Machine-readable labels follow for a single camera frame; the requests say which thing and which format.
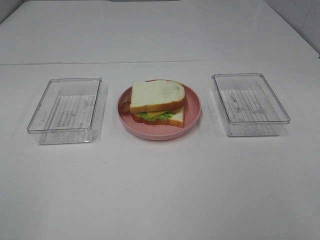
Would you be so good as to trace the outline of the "tray bread slice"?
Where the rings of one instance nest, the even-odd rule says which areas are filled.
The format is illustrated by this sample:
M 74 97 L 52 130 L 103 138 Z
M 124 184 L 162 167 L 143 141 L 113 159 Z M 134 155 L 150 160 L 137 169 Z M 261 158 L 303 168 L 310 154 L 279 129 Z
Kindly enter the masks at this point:
M 131 88 L 131 113 L 175 110 L 186 102 L 184 86 L 172 80 L 134 81 Z
M 175 115 L 165 121 L 157 120 L 157 121 L 146 121 L 142 118 L 133 116 L 133 113 L 131 114 L 132 119 L 137 123 L 144 123 L 148 125 L 169 125 L 174 127 L 183 128 L 184 127 L 184 118 L 185 118 L 185 108 L 181 107 L 174 110 L 166 110 L 175 113 Z

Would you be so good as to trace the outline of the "pink plate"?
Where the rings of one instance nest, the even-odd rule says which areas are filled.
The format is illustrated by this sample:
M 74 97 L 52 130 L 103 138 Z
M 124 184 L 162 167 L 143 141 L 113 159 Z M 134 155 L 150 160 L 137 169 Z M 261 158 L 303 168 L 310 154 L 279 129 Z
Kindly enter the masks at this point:
M 194 90 L 187 85 L 182 85 L 184 86 L 186 93 L 186 102 L 184 106 L 182 106 L 184 107 L 184 127 L 139 123 L 134 121 L 131 116 L 131 114 L 135 113 L 121 113 L 122 104 L 127 100 L 131 100 L 132 86 L 121 95 L 117 103 L 117 114 L 123 126 L 133 135 L 153 141 L 171 140 L 190 131 L 196 125 L 201 115 L 201 101 Z

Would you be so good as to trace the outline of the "clear plastic right tray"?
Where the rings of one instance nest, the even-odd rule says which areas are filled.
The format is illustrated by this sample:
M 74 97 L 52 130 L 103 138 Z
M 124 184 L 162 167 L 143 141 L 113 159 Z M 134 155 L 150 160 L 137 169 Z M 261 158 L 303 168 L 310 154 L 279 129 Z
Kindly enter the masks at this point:
M 212 81 L 227 136 L 278 136 L 291 122 L 263 74 L 214 74 Z

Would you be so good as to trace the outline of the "yellow cheese slice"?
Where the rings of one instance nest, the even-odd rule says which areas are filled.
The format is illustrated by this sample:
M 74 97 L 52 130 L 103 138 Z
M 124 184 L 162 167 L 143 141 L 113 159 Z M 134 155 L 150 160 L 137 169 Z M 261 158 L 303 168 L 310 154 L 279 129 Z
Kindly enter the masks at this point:
M 155 116 L 164 114 L 164 113 L 166 113 L 166 112 L 167 112 L 166 110 L 165 110 L 165 111 L 149 111 L 149 112 L 147 112 L 147 116 L 148 116 L 149 118 L 153 118 L 153 117 L 155 117 Z

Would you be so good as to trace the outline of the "green lettuce leaf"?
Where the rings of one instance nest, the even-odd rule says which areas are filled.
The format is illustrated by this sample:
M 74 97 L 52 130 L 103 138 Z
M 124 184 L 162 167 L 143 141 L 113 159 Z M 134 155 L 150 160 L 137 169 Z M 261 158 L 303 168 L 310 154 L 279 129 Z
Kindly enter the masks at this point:
M 173 117 L 175 114 L 176 113 L 171 111 L 156 111 L 156 112 L 134 113 L 133 116 L 149 122 L 155 122 L 157 120 L 166 121 L 167 119 Z

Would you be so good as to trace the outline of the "clear plastic left tray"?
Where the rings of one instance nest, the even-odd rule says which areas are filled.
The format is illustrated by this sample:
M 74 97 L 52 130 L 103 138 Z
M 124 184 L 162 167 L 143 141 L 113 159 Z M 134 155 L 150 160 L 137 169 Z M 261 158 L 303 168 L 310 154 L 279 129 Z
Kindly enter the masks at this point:
M 91 143 L 104 114 L 102 79 L 51 79 L 27 126 L 39 145 Z

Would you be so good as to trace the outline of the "tray bacon strip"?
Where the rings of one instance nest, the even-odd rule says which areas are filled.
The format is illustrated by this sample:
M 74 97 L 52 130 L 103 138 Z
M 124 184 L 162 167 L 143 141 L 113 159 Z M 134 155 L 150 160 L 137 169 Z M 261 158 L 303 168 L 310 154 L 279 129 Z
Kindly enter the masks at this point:
M 130 106 L 131 106 L 131 101 L 128 99 L 126 102 L 124 102 L 120 108 L 120 112 L 122 114 L 127 114 L 130 113 Z

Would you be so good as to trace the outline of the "clear plastic tray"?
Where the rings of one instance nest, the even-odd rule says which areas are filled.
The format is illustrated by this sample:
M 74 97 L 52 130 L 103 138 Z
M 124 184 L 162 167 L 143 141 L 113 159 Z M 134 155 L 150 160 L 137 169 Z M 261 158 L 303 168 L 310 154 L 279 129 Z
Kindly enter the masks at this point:
M 212 81 L 227 136 L 278 136 L 291 122 L 263 74 L 214 74 Z
M 104 114 L 102 79 L 51 79 L 27 126 L 39 145 L 91 143 Z

